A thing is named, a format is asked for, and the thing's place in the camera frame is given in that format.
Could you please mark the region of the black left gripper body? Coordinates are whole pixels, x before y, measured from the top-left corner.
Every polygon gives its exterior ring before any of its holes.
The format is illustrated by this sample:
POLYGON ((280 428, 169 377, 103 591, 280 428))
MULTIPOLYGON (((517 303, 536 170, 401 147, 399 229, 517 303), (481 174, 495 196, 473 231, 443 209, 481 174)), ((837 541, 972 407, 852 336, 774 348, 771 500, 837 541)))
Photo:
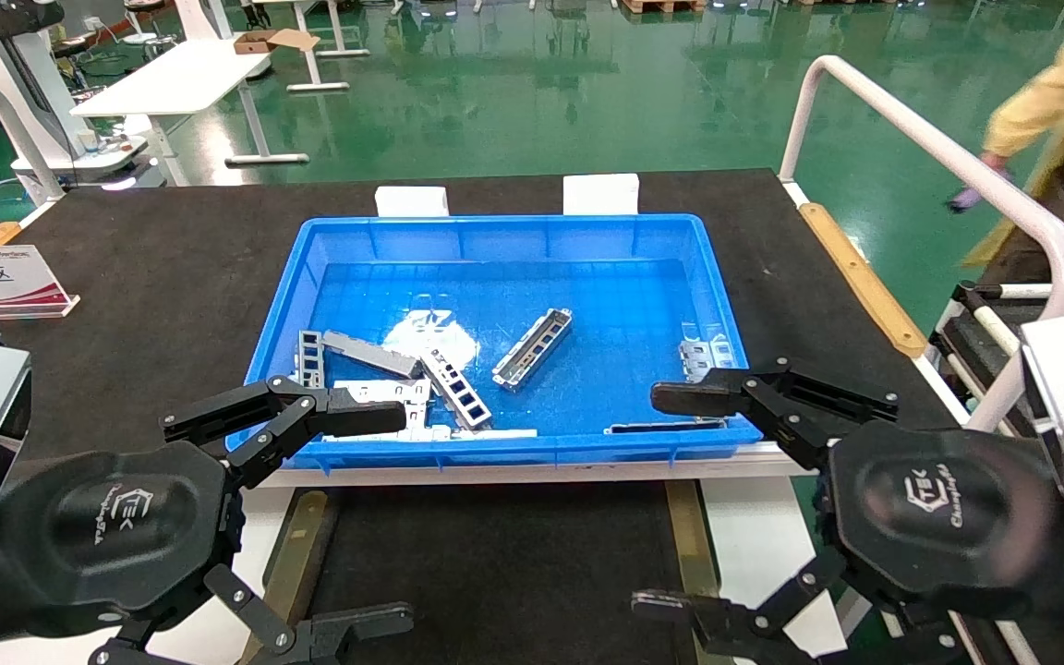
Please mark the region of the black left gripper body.
POLYGON ((169 630, 211 600, 239 550, 231 470, 188 442, 27 465, 0 497, 9 635, 64 638, 110 619, 169 630))

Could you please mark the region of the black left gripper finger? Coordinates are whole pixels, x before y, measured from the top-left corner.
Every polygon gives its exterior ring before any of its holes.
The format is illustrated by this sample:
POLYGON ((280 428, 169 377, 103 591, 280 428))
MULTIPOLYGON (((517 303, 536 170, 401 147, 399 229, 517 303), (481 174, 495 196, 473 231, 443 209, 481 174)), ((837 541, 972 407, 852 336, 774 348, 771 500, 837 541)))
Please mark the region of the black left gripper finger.
MULTIPOLYGON (((406 633, 414 626, 414 606, 383 603, 325 613, 287 624, 227 565, 204 575, 204 586, 249 628, 260 648, 248 664, 342 664, 358 641, 406 633)), ((192 664, 148 651, 153 622, 126 622, 89 656, 89 664, 192 664)))
POLYGON ((223 458, 227 473, 242 489, 257 488, 284 460, 321 435, 387 434, 405 426, 402 403, 360 403, 347 389, 307 388, 284 376, 206 397, 161 420, 164 440, 198 447, 252 429, 252 437, 223 458))

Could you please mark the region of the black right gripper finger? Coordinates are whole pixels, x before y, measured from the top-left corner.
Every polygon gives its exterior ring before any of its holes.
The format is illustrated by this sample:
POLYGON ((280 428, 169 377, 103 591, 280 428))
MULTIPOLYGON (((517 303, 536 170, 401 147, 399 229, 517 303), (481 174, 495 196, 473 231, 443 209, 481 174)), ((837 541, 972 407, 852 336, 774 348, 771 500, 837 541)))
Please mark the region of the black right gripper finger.
POLYGON ((747 659, 757 664, 951 664, 958 639, 940 627, 907 630, 878 647, 841 649, 812 656, 787 635, 787 624, 849 572, 854 558, 825 550, 757 609, 726 598, 663 591, 638 591, 632 611, 653 622, 684 624, 706 654, 747 659))
POLYGON ((900 411, 893 390, 789 358, 761 368, 710 368, 697 382, 658 382, 650 399, 664 414, 744 417, 794 463, 815 471, 827 470, 830 435, 812 412, 865 423, 894 422, 900 411))

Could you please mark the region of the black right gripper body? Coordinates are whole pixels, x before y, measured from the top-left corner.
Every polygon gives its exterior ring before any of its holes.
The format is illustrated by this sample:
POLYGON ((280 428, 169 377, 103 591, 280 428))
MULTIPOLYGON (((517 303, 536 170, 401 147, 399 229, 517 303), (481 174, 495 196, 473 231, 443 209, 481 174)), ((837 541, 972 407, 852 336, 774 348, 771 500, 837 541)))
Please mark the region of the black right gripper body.
POLYGON ((828 463, 843 580, 877 606, 932 606, 1012 618, 1055 523, 1055 488, 1040 460, 979 447, 863 451, 828 463))

